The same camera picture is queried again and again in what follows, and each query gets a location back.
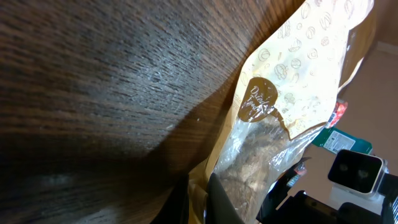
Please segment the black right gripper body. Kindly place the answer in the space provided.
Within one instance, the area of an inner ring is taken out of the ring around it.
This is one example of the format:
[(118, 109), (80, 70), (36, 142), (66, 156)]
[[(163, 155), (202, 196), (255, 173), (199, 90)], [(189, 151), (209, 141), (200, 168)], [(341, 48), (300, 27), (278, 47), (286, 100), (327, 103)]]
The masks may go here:
[(379, 187), (379, 193), (384, 196), (379, 215), (351, 202), (343, 203), (336, 210), (306, 195), (303, 190), (293, 197), (288, 197), (288, 191), (307, 171), (305, 161), (306, 158), (301, 159), (275, 182), (257, 214), (256, 220), (259, 223), (397, 223), (397, 177), (391, 174), (384, 175)]

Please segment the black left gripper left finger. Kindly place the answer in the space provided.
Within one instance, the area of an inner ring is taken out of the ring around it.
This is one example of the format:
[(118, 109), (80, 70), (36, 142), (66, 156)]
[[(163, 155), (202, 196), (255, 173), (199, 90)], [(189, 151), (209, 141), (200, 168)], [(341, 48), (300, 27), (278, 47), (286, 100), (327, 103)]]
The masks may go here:
[(150, 224), (188, 224), (188, 176), (183, 176), (171, 191), (156, 217)]

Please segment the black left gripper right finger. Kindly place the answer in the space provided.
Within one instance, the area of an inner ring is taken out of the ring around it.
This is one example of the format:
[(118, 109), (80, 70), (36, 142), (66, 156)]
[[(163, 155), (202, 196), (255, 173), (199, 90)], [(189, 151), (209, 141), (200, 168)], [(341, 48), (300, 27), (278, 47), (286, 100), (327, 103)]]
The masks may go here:
[(211, 174), (207, 191), (206, 224), (244, 224), (229, 201), (217, 174)]

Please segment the blue mouthwash bottle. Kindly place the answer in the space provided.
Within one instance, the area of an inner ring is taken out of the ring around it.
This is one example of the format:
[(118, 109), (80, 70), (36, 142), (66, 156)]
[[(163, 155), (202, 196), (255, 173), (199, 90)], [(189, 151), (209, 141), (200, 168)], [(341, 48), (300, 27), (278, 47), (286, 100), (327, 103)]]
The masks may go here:
[(312, 144), (322, 147), (334, 154), (340, 150), (350, 150), (363, 154), (370, 154), (373, 146), (370, 142), (356, 138), (337, 128), (322, 129), (318, 136), (312, 141)]

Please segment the brown snack pouch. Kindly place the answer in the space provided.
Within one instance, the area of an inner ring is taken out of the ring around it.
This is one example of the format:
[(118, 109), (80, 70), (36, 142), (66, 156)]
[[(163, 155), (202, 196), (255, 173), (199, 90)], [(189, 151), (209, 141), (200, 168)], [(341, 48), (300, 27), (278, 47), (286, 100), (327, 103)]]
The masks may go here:
[(372, 1), (305, 1), (245, 61), (220, 136), (189, 175), (189, 223), (204, 223), (214, 175), (231, 207), (223, 223), (253, 223), (280, 175), (322, 130), (340, 90), (349, 32)]

